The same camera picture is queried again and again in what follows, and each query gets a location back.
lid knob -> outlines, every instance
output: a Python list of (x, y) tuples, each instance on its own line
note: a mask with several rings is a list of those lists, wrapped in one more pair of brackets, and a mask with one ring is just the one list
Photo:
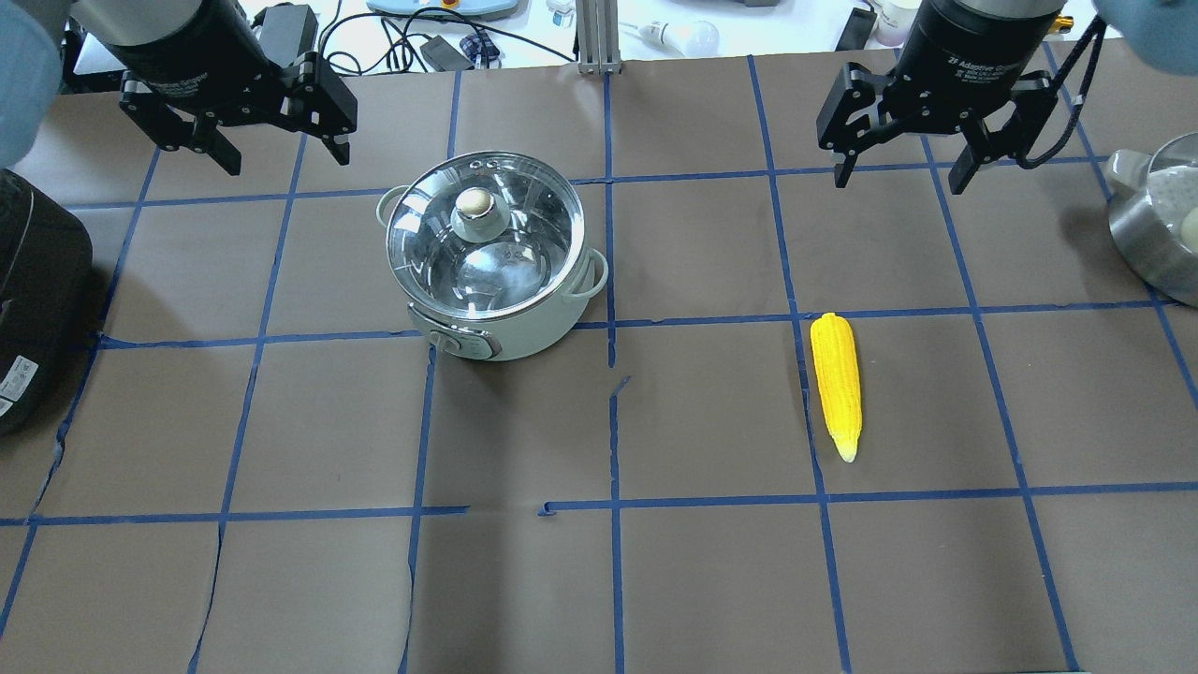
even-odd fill
[(471, 243), (483, 243), (495, 238), (512, 221), (512, 210), (507, 201), (482, 187), (467, 187), (454, 200), (449, 224), (454, 233)]

white label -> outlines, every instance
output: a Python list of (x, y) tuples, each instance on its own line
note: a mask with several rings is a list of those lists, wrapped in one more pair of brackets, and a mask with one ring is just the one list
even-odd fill
[(8, 369), (8, 376), (4, 378), (4, 382), (0, 382), (0, 396), (10, 401), (19, 401), (25, 395), (25, 389), (29, 388), (35, 375), (37, 375), (37, 364), (25, 357), (17, 357), (12, 368)]

pot lid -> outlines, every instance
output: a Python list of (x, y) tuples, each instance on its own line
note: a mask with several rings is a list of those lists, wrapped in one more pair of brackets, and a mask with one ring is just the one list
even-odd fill
[(474, 152), (434, 168), (387, 221), (400, 286), (452, 317), (488, 320), (538, 303), (582, 251), (577, 192), (544, 162), (514, 152)]

corn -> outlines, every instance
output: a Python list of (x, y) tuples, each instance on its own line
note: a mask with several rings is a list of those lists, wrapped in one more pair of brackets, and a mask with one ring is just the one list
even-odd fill
[(824, 424), (846, 463), (857, 459), (861, 437), (861, 381), (857, 372), (857, 344), (848, 321), (825, 312), (811, 323), (811, 354), (823, 403)]

metal pot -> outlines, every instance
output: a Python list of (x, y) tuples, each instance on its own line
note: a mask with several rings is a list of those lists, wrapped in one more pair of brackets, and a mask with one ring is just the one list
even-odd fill
[(448, 354), (504, 362), (540, 352), (607, 283), (607, 260), (583, 243), (577, 192), (525, 154), (449, 159), (383, 194), (377, 215), (412, 320)]
[(1119, 150), (1105, 174), (1115, 190), (1111, 235), (1124, 259), (1162, 292), (1198, 306), (1198, 133), (1152, 156)]

